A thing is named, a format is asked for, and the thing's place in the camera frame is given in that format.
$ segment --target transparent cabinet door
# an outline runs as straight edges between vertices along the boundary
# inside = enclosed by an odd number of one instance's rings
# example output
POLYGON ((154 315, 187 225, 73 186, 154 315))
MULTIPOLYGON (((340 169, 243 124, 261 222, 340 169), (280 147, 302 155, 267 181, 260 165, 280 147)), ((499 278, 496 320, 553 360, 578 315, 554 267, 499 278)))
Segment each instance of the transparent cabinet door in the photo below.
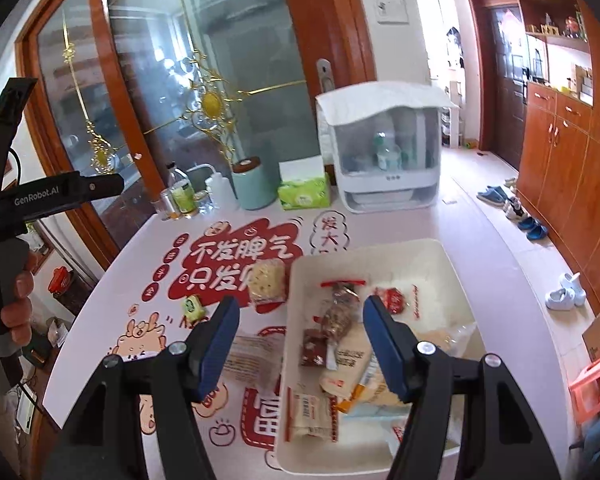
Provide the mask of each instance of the transparent cabinet door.
MULTIPOLYGON (((210 88, 223 97, 232 162, 259 156, 276 184, 279 162, 320 153, 285 0, 108 4, 132 103, 161 171, 174 160, 182 170, 212 164, 230 174, 218 142, 202 131, 208 110, 200 113, 201 100, 210 88), (191 59, 209 70, 197 70, 191 59)), ((195 173, 201 188, 206 174, 195 173)))
POLYGON ((84 176, 118 173, 121 196, 93 202, 122 248, 154 213, 113 113, 91 28, 88 0, 64 0, 38 35, 48 102, 66 154, 84 176))

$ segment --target white tabletop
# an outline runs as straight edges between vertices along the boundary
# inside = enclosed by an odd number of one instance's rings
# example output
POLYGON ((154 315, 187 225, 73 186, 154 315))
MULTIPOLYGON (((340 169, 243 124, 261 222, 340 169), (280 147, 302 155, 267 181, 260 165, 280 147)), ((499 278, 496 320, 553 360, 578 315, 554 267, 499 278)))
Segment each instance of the white tabletop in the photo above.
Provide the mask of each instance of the white tabletop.
MULTIPOLYGON (((438 203, 428 209, 355 215, 336 200, 329 210, 285 212, 274 203, 260 211, 240 210, 228 216, 214 212, 166 222, 154 216, 113 262, 77 317, 54 366, 43 405, 62 426, 107 353, 128 358, 185 339, 190 328, 182 322, 183 296, 196 294, 203 303, 213 304, 233 292, 241 306, 247 305, 241 284, 253 257, 280 256, 292 261, 301 254, 418 238, 442 242, 485 348, 506 362, 563 472, 568 412, 549 329, 525 275, 500 235, 471 199, 445 177, 438 203)), ((241 309, 242 332, 266 336, 283 332, 285 323, 284 304, 262 312, 250 306, 241 309)), ((219 480, 242 478, 245 472, 263 480, 291 478, 276 469, 272 452, 278 405, 277 397, 260 398, 255 390, 221 383, 212 398, 196 408, 200 433, 219 480)), ((152 480, 161 479, 150 399, 143 399, 141 407, 147 469, 152 480)), ((380 480, 384 475, 368 478, 380 480)))

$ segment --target green box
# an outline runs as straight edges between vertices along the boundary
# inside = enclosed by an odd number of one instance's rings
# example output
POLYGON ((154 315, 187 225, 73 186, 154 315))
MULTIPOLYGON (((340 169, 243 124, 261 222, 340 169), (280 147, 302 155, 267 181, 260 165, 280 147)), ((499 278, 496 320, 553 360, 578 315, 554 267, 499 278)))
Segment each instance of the green box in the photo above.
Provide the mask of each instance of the green box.
POLYGON ((282 209, 316 209, 331 205, 329 177, 283 182, 278 188, 282 209))

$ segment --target wall switch plate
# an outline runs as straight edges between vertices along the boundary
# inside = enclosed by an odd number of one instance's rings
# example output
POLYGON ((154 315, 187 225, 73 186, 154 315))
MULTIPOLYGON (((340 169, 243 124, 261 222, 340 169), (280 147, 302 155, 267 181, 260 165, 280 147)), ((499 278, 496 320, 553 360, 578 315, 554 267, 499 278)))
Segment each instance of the wall switch plate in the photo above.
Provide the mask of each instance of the wall switch plate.
POLYGON ((406 0, 376 0, 378 23, 409 23, 406 0))

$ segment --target finger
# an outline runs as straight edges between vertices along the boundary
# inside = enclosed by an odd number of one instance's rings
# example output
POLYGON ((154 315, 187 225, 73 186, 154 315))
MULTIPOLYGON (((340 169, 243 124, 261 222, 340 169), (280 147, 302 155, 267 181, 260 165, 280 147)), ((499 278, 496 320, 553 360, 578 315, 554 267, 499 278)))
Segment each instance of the finger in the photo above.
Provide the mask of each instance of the finger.
POLYGON ((27 263, 24 265, 24 270, 33 270, 38 262, 38 255, 32 251, 29 251, 29 257, 27 263))
POLYGON ((25 323, 11 329, 11 338, 19 346, 26 346, 31 341, 31 325, 25 323))
POLYGON ((14 328, 28 323, 29 318, 31 318, 31 301, 29 298, 15 301, 3 307, 0 311, 0 319, 7 328, 14 328))
POLYGON ((21 272, 16 276, 15 295, 16 298, 23 300, 33 292, 33 274, 28 270, 21 272))

